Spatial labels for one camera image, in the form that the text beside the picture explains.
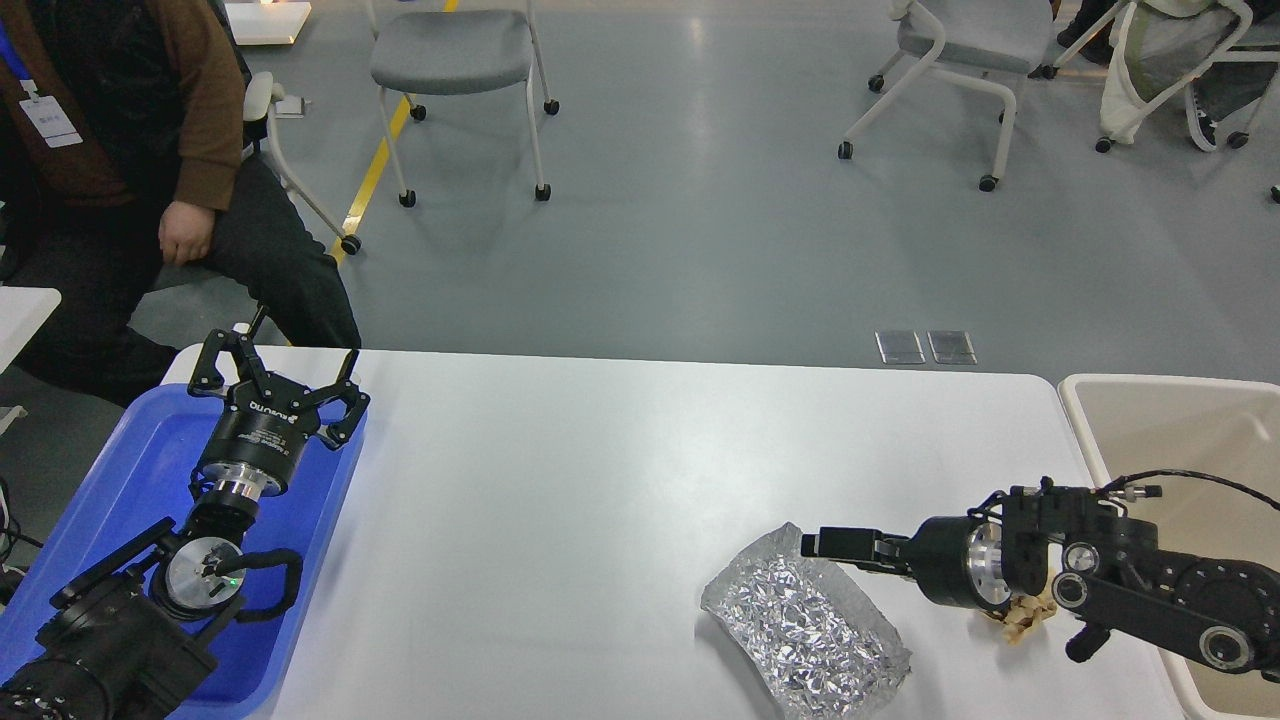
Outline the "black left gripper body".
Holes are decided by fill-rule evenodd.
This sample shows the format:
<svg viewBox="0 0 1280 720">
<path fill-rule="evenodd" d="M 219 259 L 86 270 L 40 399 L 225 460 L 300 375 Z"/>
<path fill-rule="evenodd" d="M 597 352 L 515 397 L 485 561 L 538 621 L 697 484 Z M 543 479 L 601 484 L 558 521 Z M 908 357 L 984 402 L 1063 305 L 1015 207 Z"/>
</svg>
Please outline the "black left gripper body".
<svg viewBox="0 0 1280 720">
<path fill-rule="evenodd" d="M 248 486 L 251 498 L 285 493 L 319 428 L 317 406 L 305 404 L 311 392 L 284 377 L 233 384 L 195 465 L 193 496 L 225 483 Z"/>
</svg>

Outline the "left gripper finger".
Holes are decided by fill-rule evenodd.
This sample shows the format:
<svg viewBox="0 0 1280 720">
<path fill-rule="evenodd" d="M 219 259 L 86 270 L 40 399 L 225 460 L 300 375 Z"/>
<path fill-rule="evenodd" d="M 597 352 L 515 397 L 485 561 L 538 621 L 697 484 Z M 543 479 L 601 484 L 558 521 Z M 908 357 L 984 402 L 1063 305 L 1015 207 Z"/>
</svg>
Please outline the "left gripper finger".
<svg viewBox="0 0 1280 720">
<path fill-rule="evenodd" d="M 329 386 L 306 389 L 298 398 L 298 430 L 305 437 L 317 436 L 329 450 L 351 441 L 370 405 L 370 396 L 353 380 L 358 355 L 358 348 L 349 350 Z M 337 420 L 323 423 L 320 409 L 333 402 L 340 402 L 346 410 Z"/>
<path fill-rule="evenodd" d="M 218 359 L 227 354 L 236 364 L 238 382 L 233 386 L 218 370 Z M 269 372 L 252 337 L 233 331 L 214 329 L 204 341 L 187 384 L 192 397 L 269 400 Z"/>
</svg>

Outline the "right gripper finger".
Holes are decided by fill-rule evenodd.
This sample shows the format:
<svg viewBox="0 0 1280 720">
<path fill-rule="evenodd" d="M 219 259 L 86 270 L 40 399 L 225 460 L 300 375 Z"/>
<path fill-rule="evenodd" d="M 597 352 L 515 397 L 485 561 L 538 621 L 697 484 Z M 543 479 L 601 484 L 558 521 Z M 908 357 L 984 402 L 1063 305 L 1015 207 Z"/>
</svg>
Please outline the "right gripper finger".
<svg viewBox="0 0 1280 720">
<path fill-rule="evenodd" d="M 877 548 L 881 539 L 882 533 L 872 528 L 822 527 L 817 533 L 803 533 L 800 556 L 878 566 L 883 560 Z"/>
</svg>

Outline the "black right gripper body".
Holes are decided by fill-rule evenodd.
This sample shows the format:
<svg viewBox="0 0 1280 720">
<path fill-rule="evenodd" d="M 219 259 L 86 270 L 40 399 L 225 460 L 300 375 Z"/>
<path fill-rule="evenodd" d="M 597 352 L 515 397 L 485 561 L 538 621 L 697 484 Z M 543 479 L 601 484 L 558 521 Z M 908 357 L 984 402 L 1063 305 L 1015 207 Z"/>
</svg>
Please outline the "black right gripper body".
<svg viewBox="0 0 1280 720">
<path fill-rule="evenodd" d="M 878 551 L 932 602 L 1004 611 L 1012 600 L 1004 578 L 1002 527 L 969 516 L 938 516 L 911 537 L 883 533 Z"/>
</svg>

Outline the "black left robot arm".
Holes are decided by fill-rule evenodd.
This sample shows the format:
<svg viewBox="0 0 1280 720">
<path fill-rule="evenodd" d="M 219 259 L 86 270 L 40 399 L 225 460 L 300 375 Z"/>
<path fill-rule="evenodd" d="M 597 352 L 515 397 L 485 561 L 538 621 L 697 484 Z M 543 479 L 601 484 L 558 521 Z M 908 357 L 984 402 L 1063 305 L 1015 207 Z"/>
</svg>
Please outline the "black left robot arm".
<svg viewBox="0 0 1280 720">
<path fill-rule="evenodd" d="M 349 350 L 314 389 L 269 370 L 252 332 L 209 334 L 187 391 L 218 398 L 221 415 L 192 469 L 187 519 L 154 523 L 51 597 L 42 653 L 3 684 L 5 719 L 164 719 L 218 667 L 221 632 L 294 606 L 302 555 L 250 551 L 246 536 L 311 438 L 330 450 L 352 439 L 370 402 L 357 359 Z"/>
</svg>

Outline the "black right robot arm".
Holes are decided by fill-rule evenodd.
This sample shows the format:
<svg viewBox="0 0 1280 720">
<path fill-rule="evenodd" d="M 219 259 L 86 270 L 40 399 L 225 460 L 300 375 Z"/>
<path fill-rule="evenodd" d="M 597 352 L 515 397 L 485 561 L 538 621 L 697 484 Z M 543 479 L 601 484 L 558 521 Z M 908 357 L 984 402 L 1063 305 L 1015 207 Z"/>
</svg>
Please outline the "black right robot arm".
<svg viewBox="0 0 1280 720">
<path fill-rule="evenodd" d="M 1078 664 L 1121 632 L 1219 673 L 1276 682 L 1277 573 L 1161 548 L 1157 527 L 1126 509 L 1161 496 L 1157 477 L 1139 471 L 1100 488 L 1046 477 L 931 518 L 913 536 L 824 527 L 803 536 L 800 552 L 904 577 L 933 603 L 988 614 L 1048 591 L 1084 624 L 1066 646 Z"/>
</svg>

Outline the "person's hand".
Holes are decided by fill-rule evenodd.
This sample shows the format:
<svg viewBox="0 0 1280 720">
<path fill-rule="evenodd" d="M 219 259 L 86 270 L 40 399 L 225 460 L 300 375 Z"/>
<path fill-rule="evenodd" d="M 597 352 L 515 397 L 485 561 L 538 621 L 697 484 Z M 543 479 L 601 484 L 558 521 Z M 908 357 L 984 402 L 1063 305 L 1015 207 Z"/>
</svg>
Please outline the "person's hand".
<svg viewBox="0 0 1280 720">
<path fill-rule="evenodd" d="M 184 266 L 204 260 L 212 246 L 215 220 L 216 213 L 211 208 L 172 201 L 163 211 L 157 227 L 163 263 Z"/>
</svg>

